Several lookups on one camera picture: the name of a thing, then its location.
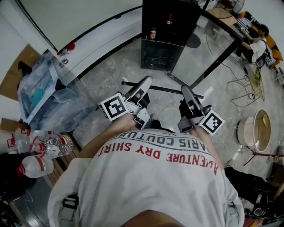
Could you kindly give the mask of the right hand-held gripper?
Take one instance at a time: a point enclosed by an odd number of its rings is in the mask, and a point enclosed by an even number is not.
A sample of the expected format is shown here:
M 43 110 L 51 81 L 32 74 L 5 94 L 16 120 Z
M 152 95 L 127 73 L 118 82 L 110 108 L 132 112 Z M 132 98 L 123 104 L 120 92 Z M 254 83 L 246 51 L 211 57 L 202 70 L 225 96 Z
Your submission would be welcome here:
M 181 92 L 184 99 L 179 106 L 181 120 L 177 124 L 180 132 L 186 133 L 193 127 L 200 126 L 213 136 L 224 124 L 224 119 L 212 109 L 211 105 L 203 106 L 187 85 L 181 87 Z

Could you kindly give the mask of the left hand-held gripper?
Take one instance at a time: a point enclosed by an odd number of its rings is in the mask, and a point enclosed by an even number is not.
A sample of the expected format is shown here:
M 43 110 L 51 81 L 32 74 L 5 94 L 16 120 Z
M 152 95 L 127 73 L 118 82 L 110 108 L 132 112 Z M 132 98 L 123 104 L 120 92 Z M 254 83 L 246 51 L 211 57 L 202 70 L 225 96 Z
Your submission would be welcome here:
M 135 84 L 125 95 L 116 93 L 99 103 L 104 116 L 114 121 L 119 117 L 130 114 L 136 122 L 136 127 L 140 130 L 144 129 L 150 119 L 146 107 L 149 104 L 149 98 L 143 101 L 147 96 L 148 89 L 152 85 L 153 78 L 146 76 L 140 82 Z

